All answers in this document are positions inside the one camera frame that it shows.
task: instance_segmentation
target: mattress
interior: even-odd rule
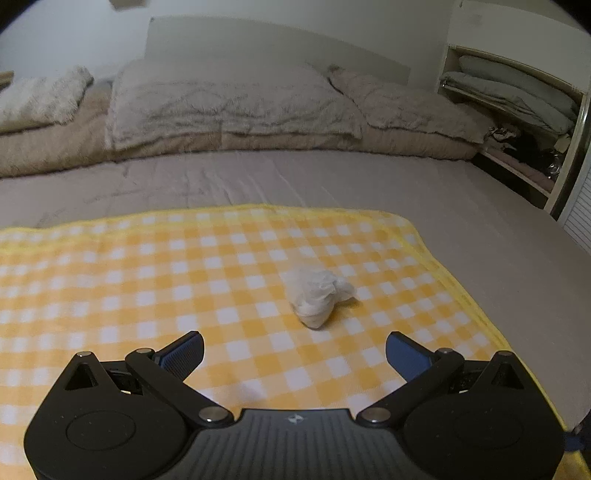
[[[469,163],[336,151],[184,154],[2,179],[0,202],[0,227],[243,203],[395,213],[476,300],[569,427],[591,407],[591,257],[548,214]]]

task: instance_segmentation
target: shelf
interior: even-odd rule
[[[527,122],[525,122],[524,120],[522,120],[521,118],[515,116],[514,113],[510,112],[509,110],[503,108],[502,105],[499,105],[498,103],[495,102],[491,102],[489,100],[486,100],[484,98],[481,98],[478,95],[474,95],[473,93],[469,93],[465,90],[456,88],[456,87],[452,87],[451,85],[445,85],[442,84],[441,88],[443,88],[444,90],[447,90],[449,92],[454,92],[457,93],[458,95],[461,95],[462,97],[468,98],[476,103],[479,103],[487,108],[490,108],[491,110],[494,110],[496,112],[502,113],[503,115],[507,115],[509,117],[511,117],[512,120],[514,120],[515,122],[519,123],[520,125],[524,125],[525,127],[529,128],[530,130],[533,130],[541,135],[545,135],[548,138],[551,138],[553,140],[557,140],[558,139],[558,135],[549,132],[548,130],[542,128],[542,127],[538,127],[536,125],[531,125]]]
[[[526,182],[528,185],[530,185],[531,187],[538,190],[538,192],[540,192],[545,197],[550,197],[551,190],[550,191],[546,190],[543,186],[536,183],[536,181],[535,181],[535,178],[538,177],[540,179],[543,179],[542,181],[544,183],[547,183],[548,185],[554,184],[554,182],[552,180],[546,178],[546,176],[542,172],[537,171],[534,168],[531,168],[527,164],[519,163],[518,160],[516,160],[515,158],[511,157],[510,155],[507,155],[506,153],[504,153],[500,150],[495,150],[493,148],[490,148],[488,150],[484,150],[484,148],[481,148],[479,150],[479,153],[481,155],[484,155],[489,160],[492,160],[497,165],[500,165],[505,170],[510,171],[516,177],[519,177],[521,180]],[[513,164],[515,167],[518,167],[520,170],[523,170],[524,172],[526,172],[530,176],[529,177],[526,176],[525,173],[517,170],[517,168],[515,168],[514,166],[512,166],[510,164]]]

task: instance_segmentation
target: yellow checkered blanket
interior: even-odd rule
[[[33,478],[24,431],[79,350],[116,360],[199,330],[205,359],[186,383],[237,416],[242,407],[348,407],[355,415],[403,383],[384,355],[393,330],[470,359],[509,348],[412,224],[389,213],[152,212],[5,230],[0,253],[2,479]],[[282,277],[302,262],[356,287],[357,301],[318,331],[285,299]],[[569,460],[561,471],[575,478],[579,460]]]

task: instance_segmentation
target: crumpled tissue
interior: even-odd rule
[[[355,288],[330,270],[298,267],[288,273],[285,292],[300,321],[317,329],[328,320],[337,303],[355,295]]]

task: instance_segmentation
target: pillow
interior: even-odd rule
[[[330,82],[354,101],[369,125],[438,133],[479,143],[484,134],[474,120],[442,95],[331,67]]]
[[[359,138],[361,125],[353,103],[307,65],[135,60],[118,74],[109,148],[207,132]]]
[[[545,101],[571,120],[576,121],[577,119],[579,107],[571,97],[557,88],[513,67],[495,61],[464,55],[460,57],[460,68],[462,72],[473,77],[493,80],[494,82],[506,83],[517,87]]]
[[[17,80],[0,92],[0,133],[71,122],[90,82],[90,72],[79,66],[57,80]]]

